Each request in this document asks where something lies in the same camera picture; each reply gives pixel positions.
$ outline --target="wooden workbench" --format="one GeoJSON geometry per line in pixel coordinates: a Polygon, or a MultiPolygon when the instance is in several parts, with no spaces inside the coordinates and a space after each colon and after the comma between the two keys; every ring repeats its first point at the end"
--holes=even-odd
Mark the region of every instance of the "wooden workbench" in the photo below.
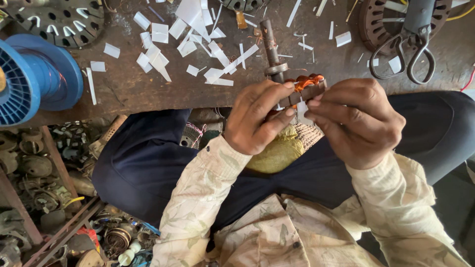
{"type": "MultiPolygon", "coordinates": [[[[152,6],[169,26],[176,20],[174,15],[180,0],[173,4],[169,2],[155,3],[152,6]]],[[[345,23],[353,0],[336,0],[336,6],[328,1],[321,17],[317,18],[312,12],[319,0],[302,0],[291,27],[285,25],[294,7],[296,0],[271,0],[265,18],[272,21],[274,35],[279,45],[280,54],[292,55],[293,58],[282,58],[291,70],[288,77],[297,78],[299,75],[321,73],[332,85],[350,77],[371,77],[366,62],[371,56],[363,45],[358,33],[358,16],[361,4],[357,4],[348,23],[345,23]],[[334,21],[334,36],[346,31],[351,32],[351,43],[337,48],[335,40],[329,40],[330,21],[334,21]],[[298,46],[299,40],[294,32],[308,34],[305,43],[314,47],[315,63],[312,61],[312,52],[298,46]]],[[[94,85],[97,105],[93,105],[87,79],[84,79],[84,92],[80,101],[70,110],[61,112],[38,111],[24,126],[40,126],[59,124],[80,119],[100,117],[116,114],[131,114],[142,111],[229,106],[233,104],[237,93],[246,85],[265,79],[263,70],[268,67],[267,58],[262,42],[260,50],[246,60],[247,69],[240,65],[232,76],[227,74],[224,79],[234,80],[234,86],[213,86],[204,84],[206,81],[204,70],[194,77],[186,72],[188,64],[197,68],[207,66],[223,68],[217,58],[210,58],[203,48],[197,45],[198,50],[182,58],[176,47],[179,41],[170,36],[169,44],[155,43],[170,63],[166,69],[172,82],[166,83],[155,69],[145,74],[136,63],[141,47],[139,34],[143,30],[133,21],[136,12],[140,11],[151,22],[162,23],[148,8],[146,0],[110,0],[110,6],[117,8],[117,13],[105,14],[105,26],[101,36],[90,45],[82,49],[68,49],[77,60],[81,69],[90,65],[90,61],[104,61],[107,72],[94,72],[94,85]],[[121,49],[118,59],[103,53],[105,43],[108,42],[121,49]]],[[[218,0],[209,0],[209,8],[219,10],[218,0]]],[[[248,12],[255,16],[246,19],[259,25],[263,19],[264,8],[248,12]]],[[[418,86],[409,81],[406,75],[380,81],[388,94],[398,94],[424,90],[453,90],[461,88],[467,81],[475,62],[475,12],[462,19],[448,21],[441,31],[433,38],[429,48],[436,57],[436,73],[425,86],[418,86]]],[[[239,56],[239,43],[244,49],[249,49],[256,43],[252,26],[245,30],[237,29],[233,11],[223,8],[218,20],[219,27],[226,38],[217,39],[223,45],[223,51],[228,56],[239,56]]],[[[387,63],[392,57],[380,56],[380,67],[389,70],[387,63]]],[[[425,64],[416,65],[415,73],[425,75],[425,64]]]]}

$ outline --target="yellow wire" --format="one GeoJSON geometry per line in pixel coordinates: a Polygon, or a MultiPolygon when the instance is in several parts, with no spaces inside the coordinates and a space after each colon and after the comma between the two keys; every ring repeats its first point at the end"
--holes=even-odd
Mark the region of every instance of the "yellow wire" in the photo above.
{"type": "MultiPolygon", "coordinates": [[[[403,3],[403,4],[405,4],[405,5],[407,5],[407,4],[408,4],[406,0],[399,0],[399,1],[401,1],[401,3],[403,3]]],[[[448,18],[448,19],[447,19],[447,21],[451,21],[451,20],[459,19],[459,18],[461,18],[461,17],[465,16],[466,14],[470,13],[470,12],[471,12],[472,10],[474,10],[474,9],[475,9],[475,5],[474,5],[474,6],[472,6],[472,8],[471,8],[471,9],[469,9],[467,12],[463,13],[462,15],[455,16],[455,17],[452,17],[452,18],[448,18]]]]}
{"type": "Polygon", "coordinates": [[[84,197],[78,197],[78,198],[72,199],[68,203],[66,203],[66,205],[64,205],[63,209],[66,208],[69,204],[73,203],[74,201],[83,200],[83,199],[84,197]]]}
{"type": "Polygon", "coordinates": [[[475,5],[474,5],[474,6],[472,6],[472,8],[471,8],[471,9],[469,9],[467,12],[463,13],[462,15],[459,15],[459,16],[455,16],[455,17],[448,18],[448,19],[447,19],[447,21],[451,21],[451,20],[454,20],[454,19],[459,19],[459,18],[461,18],[461,17],[465,16],[466,14],[470,13],[470,12],[471,12],[472,10],[474,10],[474,9],[475,9],[475,5]]]}

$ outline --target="metal scissors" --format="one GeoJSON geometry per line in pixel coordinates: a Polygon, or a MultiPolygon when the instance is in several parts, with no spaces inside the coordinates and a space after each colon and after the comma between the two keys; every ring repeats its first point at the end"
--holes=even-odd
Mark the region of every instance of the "metal scissors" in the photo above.
{"type": "Polygon", "coordinates": [[[408,11],[406,14],[406,18],[404,20],[404,24],[402,30],[396,36],[389,38],[383,45],[381,45],[371,56],[370,59],[370,71],[371,74],[377,79],[387,79],[389,77],[394,77],[397,75],[401,75],[404,72],[407,73],[409,79],[418,84],[426,84],[434,75],[434,71],[436,69],[436,61],[434,59],[434,55],[429,51],[427,46],[429,45],[429,34],[432,30],[430,26],[430,21],[432,19],[432,13],[434,11],[436,0],[412,0],[408,3],[408,11]],[[417,47],[417,51],[415,55],[411,58],[409,65],[406,67],[406,60],[404,59],[404,52],[402,51],[402,44],[405,41],[408,41],[409,38],[412,36],[416,37],[415,45],[417,47]],[[396,41],[396,52],[399,56],[399,60],[401,61],[401,70],[398,73],[387,75],[387,76],[380,76],[376,73],[374,69],[373,61],[376,55],[379,53],[381,48],[384,46],[396,41]],[[421,82],[414,77],[413,68],[416,61],[419,59],[420,55],[424,53],[427,56],[429,62],[429,71],[421,82]]]}

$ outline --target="metal shaft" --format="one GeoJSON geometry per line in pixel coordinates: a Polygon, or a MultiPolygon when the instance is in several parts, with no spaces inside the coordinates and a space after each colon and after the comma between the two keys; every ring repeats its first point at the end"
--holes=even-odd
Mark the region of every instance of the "metal shaft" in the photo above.
{"type": "MultiPolygon", "coordinates": [[[[260,23],[262,38],[264,40],[264,46],[266,47],[267,60],[269,61],[270,67],[276,67],[282,63],[279,61],[279,56],[277,54],[277,44],[276,39],[274,38],[274,33],[272,31],[272,25],[270,20],[266,19],[260,23]]],[[[284,83],[284,74],[279,72],[271,75],[271,79],[276,83],[284,83]]]]}

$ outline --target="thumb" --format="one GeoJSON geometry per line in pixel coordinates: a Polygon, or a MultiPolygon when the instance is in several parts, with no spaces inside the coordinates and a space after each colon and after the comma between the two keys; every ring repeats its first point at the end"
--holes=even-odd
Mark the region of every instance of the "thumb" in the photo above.
{"type": "Polygon", "coordinates": [[[268,145],[280,131],[289,125],[294,117],[295,109],[292,107],[283,110],[268,122],[262,124],[254,134],[254,138],[256,138],[258,142],[268,145]]]}

